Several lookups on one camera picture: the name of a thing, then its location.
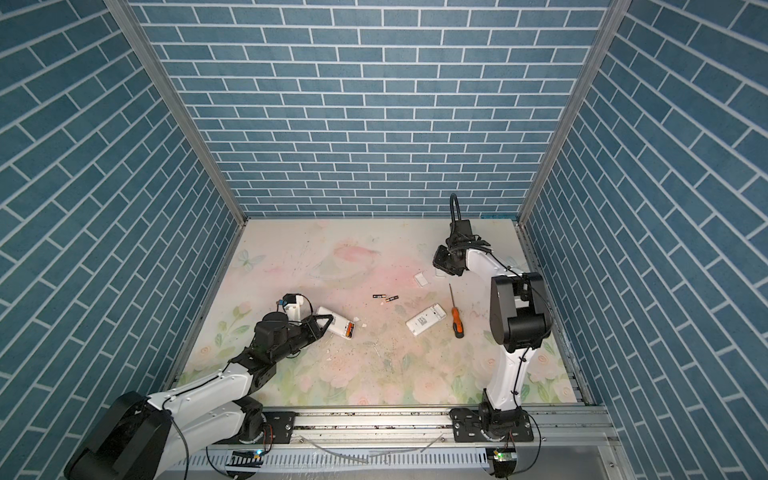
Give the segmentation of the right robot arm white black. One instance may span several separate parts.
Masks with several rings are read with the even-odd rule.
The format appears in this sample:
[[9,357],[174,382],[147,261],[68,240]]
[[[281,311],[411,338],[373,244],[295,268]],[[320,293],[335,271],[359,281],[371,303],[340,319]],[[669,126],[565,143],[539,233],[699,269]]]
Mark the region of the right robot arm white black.
[[444,273],[472,272],[490,282],[489,324],[501,356],[479,405],[483,428],[500,429],[522,417],[522,387],[529,361],[550,335],[552,318],[543,278],[501,262],[468,219],[454,218],[433,265]]

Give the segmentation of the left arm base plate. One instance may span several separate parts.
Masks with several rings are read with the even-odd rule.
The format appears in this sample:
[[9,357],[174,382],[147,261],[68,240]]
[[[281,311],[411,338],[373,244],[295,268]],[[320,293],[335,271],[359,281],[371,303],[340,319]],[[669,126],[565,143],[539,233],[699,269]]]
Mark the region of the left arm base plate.
[[267,411],[258,416],[248,415],[245,424],[232,437],[217,444],[288,444],[293,434],[296,413],[293,411]]

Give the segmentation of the white battery cover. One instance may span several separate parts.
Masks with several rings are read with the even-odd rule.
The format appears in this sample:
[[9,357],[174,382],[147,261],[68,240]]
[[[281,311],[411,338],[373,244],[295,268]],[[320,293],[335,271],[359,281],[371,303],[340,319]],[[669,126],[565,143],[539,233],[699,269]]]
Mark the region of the white battery cover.
[[425,286],[428,284],[428,281],[427,281],[427,279],[426,279],[426,277],[424,276],[424,274],[423,274],[423,273],[418,273],[418,274],[416,274],[416,275],[414,276],[414,279],[417,281],[417,283],[418,283],[418,284],[419,284],[421,287],[425,287]]

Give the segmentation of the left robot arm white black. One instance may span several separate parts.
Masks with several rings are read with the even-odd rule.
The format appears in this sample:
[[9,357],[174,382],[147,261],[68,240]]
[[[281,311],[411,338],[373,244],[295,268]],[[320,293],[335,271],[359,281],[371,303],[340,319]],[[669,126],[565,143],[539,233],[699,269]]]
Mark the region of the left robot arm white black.
[[149,396],[121,395],[73,454],[65,477],[154,479],[221,440],[271,447],[275,430],[252,395],[275,375],[279,361],[321,339],[333,320],[311,314],[292,322],[282,311],[270,312],[223,369]]

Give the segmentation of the white remote control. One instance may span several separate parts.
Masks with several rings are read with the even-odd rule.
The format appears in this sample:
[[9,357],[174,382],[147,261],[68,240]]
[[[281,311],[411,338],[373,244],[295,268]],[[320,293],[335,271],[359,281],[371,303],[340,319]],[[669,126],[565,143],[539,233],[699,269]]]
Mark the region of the white remote control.
[[408,320],[406,326],[414,336],[419,336],[445,317],[445,310],[439,304],[434,304]]
[[353,321],[325,307],[320,307],[317,313],[319,315],[330,315],[333,317],[332,322],[328,327],[328,332],[346,340],[352,339],[355,330],[355,323]]

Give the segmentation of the orange black screwdriver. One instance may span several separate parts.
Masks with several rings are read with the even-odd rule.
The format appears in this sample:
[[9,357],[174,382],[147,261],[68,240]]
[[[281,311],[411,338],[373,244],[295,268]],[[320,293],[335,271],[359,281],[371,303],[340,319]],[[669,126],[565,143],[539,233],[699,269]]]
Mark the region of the orange black screwdriver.
[[450,298],[451,298],[451,314],[452,314],[452,327],[454,335],[457,339],[462,339],[465,336],[464,326],[460,316],[459,309],[455,303],[455,297],[452,286],[449,286]]

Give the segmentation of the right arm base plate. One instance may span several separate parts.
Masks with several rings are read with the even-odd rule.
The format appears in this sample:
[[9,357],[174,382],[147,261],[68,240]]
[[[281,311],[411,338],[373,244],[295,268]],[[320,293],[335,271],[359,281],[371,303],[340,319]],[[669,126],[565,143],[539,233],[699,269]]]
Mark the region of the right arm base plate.
[[449,418],[457,443],[534,440],[532,422],[522,408],[502,411],[482,404],[477,410],[453,408],[449,411]]

